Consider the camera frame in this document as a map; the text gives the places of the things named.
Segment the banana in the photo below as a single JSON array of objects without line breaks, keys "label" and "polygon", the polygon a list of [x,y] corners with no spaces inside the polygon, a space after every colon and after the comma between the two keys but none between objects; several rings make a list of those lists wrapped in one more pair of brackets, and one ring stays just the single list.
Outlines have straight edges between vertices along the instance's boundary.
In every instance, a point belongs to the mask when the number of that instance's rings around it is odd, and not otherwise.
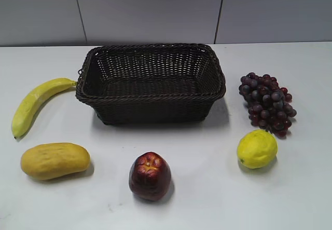
[{"label": "banana", "polygon": [[14,114],[11,124],[11,131],[14,138],[23,136],[29,130],[34,115],[45,101],[55,94],[75,85],[76,82],[68,78],[56,78],[30,91]]}]

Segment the lemon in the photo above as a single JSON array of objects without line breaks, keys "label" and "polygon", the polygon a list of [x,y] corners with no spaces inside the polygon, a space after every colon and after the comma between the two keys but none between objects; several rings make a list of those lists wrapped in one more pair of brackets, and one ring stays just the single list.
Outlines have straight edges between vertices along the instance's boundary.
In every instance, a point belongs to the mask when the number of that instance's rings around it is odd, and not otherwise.
[{"label": "lemon", "polygon": [[277,151],[278,145],[272,134],[254,130],[240,140],[238,159],[247,168],[261,168],[275,158]]}]

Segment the red apple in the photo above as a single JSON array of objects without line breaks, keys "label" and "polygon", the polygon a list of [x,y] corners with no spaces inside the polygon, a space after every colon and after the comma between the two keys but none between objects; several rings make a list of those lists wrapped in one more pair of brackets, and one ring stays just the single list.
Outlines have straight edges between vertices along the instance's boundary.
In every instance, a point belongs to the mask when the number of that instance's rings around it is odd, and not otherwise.
[{"label": "red apple", "polygon": [[154,152],[139,156],[130,169],[129,188],[140,198],[157,201],[167,193],[170,183],[170,167]]}]

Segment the grape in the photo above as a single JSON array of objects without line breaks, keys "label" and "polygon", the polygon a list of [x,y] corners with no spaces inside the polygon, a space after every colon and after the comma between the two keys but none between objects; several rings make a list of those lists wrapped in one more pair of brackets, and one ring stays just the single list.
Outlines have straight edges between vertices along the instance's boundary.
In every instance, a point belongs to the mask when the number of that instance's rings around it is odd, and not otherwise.
[{"label": "grape", "polygon": [[253,72],[241,77],[239,93],[248,103],[249,119],[253,126],[269,130],[280,138],[287,135],[291,117],[297,112],[289,104],[293,97],[286,87],[279,88],[275,77],[258,76]]},{"label": "grape", "polygon": [[283,138],[287,135],[287,130],[280,130],[276,133],[278,137]]},{"label": "grape", "polygon": [[278,119],[281,119],[281,120],[284,120],[284,119],[287,118],[287,115],[286,115],[286,113],[284,113],[284,112],[278,112],[278,113],[276,114],[276,116],[277,116]]},{"label": "grape", "polygon": [[280,122],[280,121],[275,121],[273,123],[273,127],[276,130],[282,130],[284,128],[284,124],[282,122]]},{"label": "grape", "polygon": [[253,79],[253,80],[250,82],[250,87],[251,87],[251,88],[256,88],[257,85],[258,85],[258,82],[257,82],[257,80],[255,80],[255,79]]},{"label": "grape", "polygon": [[285,95],[285,100],[286,100],[286,102],[291,102],[292,99],[293,99],[293,96],[292,96],[291,94],[287,93],[287,94]]},{"label": "grape", "polygon": [[276,113],[276,109],[274,107],[268,108],[268,111],[269,111],[270,115],[274,115]]},{"label": "grape", "polygon": [[278,86],[278,87],[279,87],[279,84],[278,84],[277,81],[273,81],[273,82],[271,83],[271,86]]},{"label": "grape", "polygon": [[286,103],[286,104],[284,105],[284,111],[285,111],[286,114],[291,113],[292,110],[293,110],[293,107],[292,107],[290,104]]},{"label": "grape", "polygon": [[288,90],[286,87],[280,88],[280,90],[286,95],[288,93]]},{"label": "grape", "polygon": [[270,116],[269,123],[274,123],[276,121],[276,116]]},{"label": "grape", "polygon": [[271,86],[271,91],[277,91],[277,90],[279,90],[278,86]]},{"label": "grape", "polygon": [[291,113],[289,113],[289,117],[295,117],[296,116],[296,114],[297,114],[297,111],[296,110],[292,110],[292,112]]},{"label": "grape", "polygon": [[261,118],[268,118],[270,116],[270,113],[267,110],[262,110],[260,112],[260,116],[261,116]]},{"label": "grape", "polygon": [[248,103],[252,102],[253,98],[251,97],[250,94],[244,95],[244,100],[247,101]]},{"label": "grape", "polygon": [[279,101],[279,100],[281,100],[280,93],[277,92],[277,91],[275,91],[274,93],[272,93],[271,98],[272,98],[274,101]]},{"label": "grape", "polygon": [[243,79],[242,84],[244,84],[244,85],[250,85],[250,82],[251,82],[251,78],[249,78],[249,77],[245,77],[245,78]]},{"label": "grape", "polygon": [[261,95],[266,95],[269,93],[269,89],[267,87],[262,87],[260,90],[259,90],[259,94]]},{"label": "grape", "polygon": [[258,121],[258,125],[261,127],[267,127],[268,122],[266,122],[265,120],[260,120],[260,121]]},{"label": "grape", "polygon": [[244,86],[242,87],[241,91],[242,91],[243,94],[249,94],[250,91],[251,91],[250,86],[248,86],[248,85],[244,85]]},{"label": "grape", "polygon": [[252,114],[252,115],[249,115],[249,119],[251,120],[251,121],[258,121],[258,115],[257,114]]},{"label": "grape", "polygon": [[254,105],[253,110],[254,110],[254,112],[259,113],[263,110],[263,107],[260,104],[256,104],[256,105]]},{"label": "grape", "polygon": [[252,126],[258,126],[258,122],[257,121],[251,121],[251,125]]},{"label": "grape", "polygon": [[249,107],[248,109],[248,113],[251,114],[256,114],[256,112],[254,112],[254,109],[252,107]]},{"label": "grape", "polygon": [[248,75],[247,75],[247,77],[249,77],[249,78],[251,78],[251,79],[254,79],[255,78],[255,76],[256,76],[256,74],[255,73],[248,73]]},{"label": "grape", "polygon": [[284,106],[284,103],[282,100],[279,100],[278,102],[273,103],[273,107],[276,108],[277,110],[282,110],[282,107]]},{"label": "grape", "polygon": [[254,100],[258,100],[258,91],[257,90],[254,90],[252,93],[251,93],[251,97],[254,99]]},{"label": "grape", "polygon": [[292,126],[292,122],[287,118],[286,120],[283,121],[284,127],[288,129],[290,126]]},{"label": "grape", "polygon": [[265,86],[271,86],[272,81],[270,79],[264,79],[263,84]]}]

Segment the wicker basket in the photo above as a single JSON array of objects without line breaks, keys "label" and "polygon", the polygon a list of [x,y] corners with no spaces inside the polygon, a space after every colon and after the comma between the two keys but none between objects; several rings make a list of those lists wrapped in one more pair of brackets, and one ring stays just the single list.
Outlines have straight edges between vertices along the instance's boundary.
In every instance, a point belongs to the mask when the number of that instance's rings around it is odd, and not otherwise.
[{"label": "wicker basket", "polygon": [[76,98],[107,125],[204,120],[226,92],[219,60],[204,44],[104,46],[79,70]]}]

